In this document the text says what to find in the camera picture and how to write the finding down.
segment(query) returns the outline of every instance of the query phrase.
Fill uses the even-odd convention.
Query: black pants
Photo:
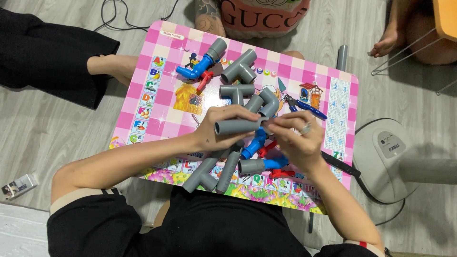
[[[115,54],[120,43],[83,28],[46,23],[0,8],[0,84],[27,85],[96,109],[107,75],[90,75],[87,59]]]

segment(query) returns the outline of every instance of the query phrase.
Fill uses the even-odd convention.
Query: children's table
[[[221,99],[219,96],[220,77],[213,77],[203,92],[198,93],[198,81],[187,80],[176,73],[177,66],[191,69],[198,63],[216,38],[215,35],[167,21],[151,25],[116,123],[110,149],[191,133],[203,120],[209,107],[231,104],[229,98]],[[354,75],[235,40],[222,39],[228,47],[218,65],[226,68],[246,50],[253,49],[257,59],[251,68],[257,73],[254,81],[257,93],[268,88],[276,95],[280,101],[277,116],[290,112],[285,94],[318,108],[328,116],[326,121],[317,119],[325,129],[322,151],[352,164],[359,87]],[[268,138],[266,145],[273,139]],[[197,152],[177,156],[146,169],[139,177],[181,186],[206,155]],[[274,148],[266,158],[278,155],[279,149]],[[216,179],[223,172],[224,161],[222,156],[211,171]],[[224,194],[325,214],[313,184],[293,165],[283,170],[296,171],[296,174],[270,179],[270,171],[252,175],[239,175],[235,171]],[[331,170],[349,190],[351,177],[333,167]]]

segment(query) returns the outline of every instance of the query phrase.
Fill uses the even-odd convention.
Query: blue pvc fitting
[[[278,158],[273,158],[271,160],[263,160],[265,169],[281,169],[289,163],[289,159],[282,155]]]
[[[188,80],[194,80],[196,78],[199,78],[203,74],[203,72],[205,72],[208,69],[208,67],[212,64],[213,59],[211,59],[209,55],[205,54],[203,55],[202,60],[196,65],[194,65],[193,70],[178,66],[176,67],[176,72],[181,74]]]
[[[252,139],[252,142],[243,149],[241,152],[241,157],[245,160],[252,158],[255,152],[257,152],[265,144],[266,133],[263,127],[255,132],[255,137]]]

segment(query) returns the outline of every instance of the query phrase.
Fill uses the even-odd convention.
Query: wire cutter
[[[289,104],[289,110],[291,110],[291,112],[296,112],[297,108],[295,106],[298,106],[302,110],[308,110],[308,111],[312,112],[314,116],[316,116],[322,120],[327,119],[327,116],[325,114],[323,114],[318,109],[312,107],[311,105],[306,104],[302,101],[297,101],[294,98],[292,98],[292,96],[290,96],[289,94],[286,94],[286,96],[287,96],[286,101]]]

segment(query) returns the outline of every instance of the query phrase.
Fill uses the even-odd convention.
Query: gray pipe piece
[[[216,41],[214,41],[214,43],[209,47],[206,54],[209,55],[211,59],[213,59],[213,62],[215,62],[221,57],[225,49],[227,49],[227,44],[222,38],[218,37]]]
[[[232,98],[232,104],[244,106],[243,96],[255,94],[255,87],[250,85],[221,85],[219,87],[221,96],[229,96]]]
[[[216,135],[246,133],[258,130],[261,123],[267,121],[268,119],[268,117],[260,117],[257,121],[245,119],[221,120],[214,124],[214,131],[216,131]]]
[[[222,72],[222,80],[225,83],[231,83],[239,76],[245,84],[250,84],[257,76],[250,67],[255,59],[257,59],[255,52],[252,49],[248,49]]]
[[[189,193],[192,193],[198,185],[202,184],[206,189],[213,190],[218,180],[212,177],[209,172],[214,168],[218,159],[224,154],[227,149],[219,150],[211,153],[211,156],[204,159],[200,166],[190,175],[190,177],[182,184],[182,187]]]
[[[347,48],[347,45],[342,45],[338,50],[338,60],[336,61],[337,70],[346,71]]]
[[[260,108],[262,108],[263,99],[257,94],[253,94],[251,99],[244,106],[248,111],[253,113],[258,113]]]
[[[239,161],[239,156],[244,148],[244,140],[239,140],[232,147],[230,147],[230,153],[228,154],[227,160],[225,161],[224,169],[222,169],[221,177],[219,178],[216,190],[219,192],[227,191],[230,181],[232,180],[233,173]]]
[[[276,114],[279,108],[278,98],[268,88],[262,90],[259,96],[262,97],[263,102],[265,102],[265,106],[262,109],[260,109],[259,113],[264,117],[273,117],[273,115]]]
[[[265,171],[263,159],[239,160],[238,162],[238,173],[241,175],[262,173],[263,171]]]

